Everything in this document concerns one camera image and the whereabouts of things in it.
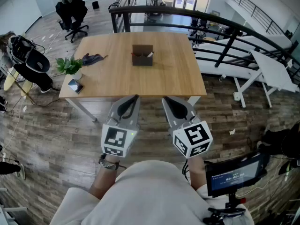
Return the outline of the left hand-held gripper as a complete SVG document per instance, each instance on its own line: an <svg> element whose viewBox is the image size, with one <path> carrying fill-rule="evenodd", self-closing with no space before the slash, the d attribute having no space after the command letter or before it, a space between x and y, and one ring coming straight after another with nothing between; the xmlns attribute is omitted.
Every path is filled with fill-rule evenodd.
<svg viewBox="0 0 300 225"><path fill-rule="evenodd" d="M101 149L105 154L125 158L139 132L141 98L130 95L116 101L102 127Z"/></svg>

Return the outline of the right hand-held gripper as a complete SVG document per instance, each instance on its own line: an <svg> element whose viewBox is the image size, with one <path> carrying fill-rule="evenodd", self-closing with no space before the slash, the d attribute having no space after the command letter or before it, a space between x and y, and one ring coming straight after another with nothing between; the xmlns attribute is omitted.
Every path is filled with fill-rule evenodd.
<svg viewBox="0 0 300 225"><path fill-rule="evenodd" d="M173 145L187 159L205 153L213 137L206 121L196 116L194 107L175 96L162 99Z"/></svg>

